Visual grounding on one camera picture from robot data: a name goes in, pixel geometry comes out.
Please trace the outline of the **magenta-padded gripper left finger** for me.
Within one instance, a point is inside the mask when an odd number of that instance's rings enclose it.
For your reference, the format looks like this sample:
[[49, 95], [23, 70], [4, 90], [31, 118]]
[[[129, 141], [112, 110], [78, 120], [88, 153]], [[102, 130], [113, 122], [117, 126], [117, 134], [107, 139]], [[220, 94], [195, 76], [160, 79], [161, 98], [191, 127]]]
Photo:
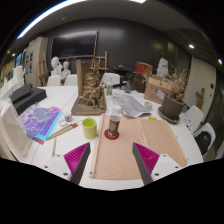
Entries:
[[90, 143], [87, 142], [65, 155], [56, 154], [43, 165], [43, 169], [78, 185], [81, 181], [89, 154]]

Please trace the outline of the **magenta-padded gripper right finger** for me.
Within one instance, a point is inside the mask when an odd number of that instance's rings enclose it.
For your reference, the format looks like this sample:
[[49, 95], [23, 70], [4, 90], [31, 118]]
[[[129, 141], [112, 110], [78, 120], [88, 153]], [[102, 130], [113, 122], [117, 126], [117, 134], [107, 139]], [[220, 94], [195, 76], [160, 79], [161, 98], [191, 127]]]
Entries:
[[159, 155], [138, 143], [133, 144], [132, 153], [145, 185], [182, 169], [168, 154]]

